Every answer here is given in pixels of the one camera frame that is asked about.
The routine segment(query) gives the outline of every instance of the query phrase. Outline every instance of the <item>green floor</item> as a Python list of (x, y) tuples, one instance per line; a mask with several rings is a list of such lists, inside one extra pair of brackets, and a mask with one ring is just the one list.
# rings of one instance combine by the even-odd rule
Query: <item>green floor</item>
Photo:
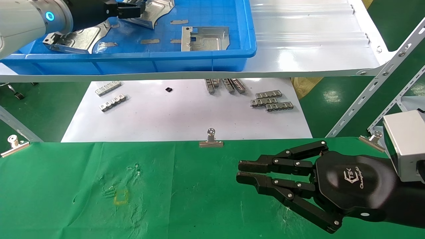
[[(395, 51), (424, 17), (425, 1), (374, 0), (368, 11), (388, 49)], [(425, 41), (422, 41), (339, 136), (365, 134), (369, 124), (425, 64), (424, 56)], [(325, 77), (302, 98), (301, 107), (313, 137), (325, 136), (371, 79), (372, 77)], [(26, 98), (19, 101), (3, 87), (0, 88), (0, 105), (43, 140), (59, 142), (88, 85), (89, 83), (41, 83), (32, 86), (29, 83), (15, 83), (13, 86)], [(424, 77), (406, 95), (425, 95)], [(14, 134), (14, 131), (0, 122), (0, 151), (9, 147), (6, 138), (10, 134)]]

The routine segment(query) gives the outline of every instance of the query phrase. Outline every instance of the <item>metal connector strip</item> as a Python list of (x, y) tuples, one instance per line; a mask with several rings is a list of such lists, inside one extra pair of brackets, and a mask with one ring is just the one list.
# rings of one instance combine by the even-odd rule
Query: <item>metal connector strip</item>
[(229, 93), (235, 92), (235, 88), (233, 87), (231, 79), (223, 79), (223, 84)]
[(220, 79), (212, 79), (212, 82), (213, 82), (212, 85), (214, 86), (214, 88), (217, 88), (220, 86)]
[(276, 98), (255, 99), (251, 100), (251, 107), (261, 107), (265, 106), (266, 104), (273, 104), (277, 102), (278, 100)]
[(210, 94), (214, 94), (215, 92), (214, 84), (212, 82), (213, 81), (211, 79), (205, 79), (205, 85), (207, 86), (208, 93)]
[(283, 94), (280, 90), (266, 91), (266, 92), (261, 92), (261, 93), (255, 94), (255, 97), (257, 99), (271, 98), (271, 97), (282, 97), (282, 96), (283, 96)]
[(120, 87), (121, 85), (122, 85), (121, 84), (121, 81), (116, 80), (116, 81), (113, 81), (111, 83), (108, 83), (107, 85), (104, 85), (104, 86), (100, 87), (99, 89), (97, 89), (95, 91), (95, 93), (98, 96), (102, 96), (102, 95), (104, 95), (104, 94), (106, 94), (108, 92), (111, 92), (111, 91), (115, 90), (116, 88)]
[(292, 110), (293, 108), (294, 108), (294, 105), (292, 104), (292, 102), (266, 104), (267, 112)]
[(233, 79), (232, 79), (232, 83), (233, 83), (233, 86), (235, 87), (235, 89), (236, 89), (236, 90), (237, 90), (240, 94), (245, 93), (246, 88), (245, 88), (245, 86), (242, 84), (242, 82), (241, 82), (239, 79), (233, 78)]
[(120, 94), (119, 96), (113, 98), (112, 100), (99, 105), (99, 108), (101, 111), (106, 112), (126, 100), (127, 100), (127, 96)]

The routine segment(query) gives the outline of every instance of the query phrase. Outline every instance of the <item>metal clip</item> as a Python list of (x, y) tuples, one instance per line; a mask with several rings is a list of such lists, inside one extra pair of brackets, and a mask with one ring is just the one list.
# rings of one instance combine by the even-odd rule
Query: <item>metal clip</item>
[(13, 153), (16, 153), (22, 149), (25, 149), (29, 146), (29, 142), (18, 141), (18, 136), (16, 136), (15, 134), (9, 136), (9, 138), (7, 138), (7, 141), (10, 143), (10, 147), (12, 149), (0, 154), (0, 156), (3, 158)]
[(208, 134), (208, 141), (200, 141), (199, 147), (201, 148), (212, 148), (212, 147), (223, 147), (224, 143), (222, 141), (216, 141), (215, 140), (215, 129), (210, 128), (207, 131)]
[(379, 139), (382, 138), (382, 133), (380, 131), (373, 131), (372, 132), (372, 136), (370, 136), (369, 138), (364, 137), (364, 136), (360, 136), (359, 139), (360, 141), (368, 144), (369, 146), (381, 151), (381, 152), (385, 152), (385, 148), (380, 146), (378, 144)]

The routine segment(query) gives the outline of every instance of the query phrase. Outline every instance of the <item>stamped metal plate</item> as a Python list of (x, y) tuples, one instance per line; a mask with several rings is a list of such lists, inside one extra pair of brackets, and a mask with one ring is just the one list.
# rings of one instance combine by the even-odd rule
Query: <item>stamped metal plate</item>
[(52, 51), (63, 53), (92, 54), (94, 45), (111, 29), (108, 20), (97, 26), (71, 32), (67, 35), (50, 33), (43, 44)]
[(229, 45), (228, 26), (184, 26), (181, 29), (181, 51), (219, 51)]

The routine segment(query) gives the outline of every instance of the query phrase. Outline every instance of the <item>white metal shelf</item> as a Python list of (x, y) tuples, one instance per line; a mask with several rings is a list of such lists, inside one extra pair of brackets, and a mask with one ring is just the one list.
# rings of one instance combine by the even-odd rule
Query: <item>white metal shelf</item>
[(388, 52), (361, 0), (250, 0), (257, 54), (242, 72), (24, 76), (8, 82), (171, 80), (376, 75)]

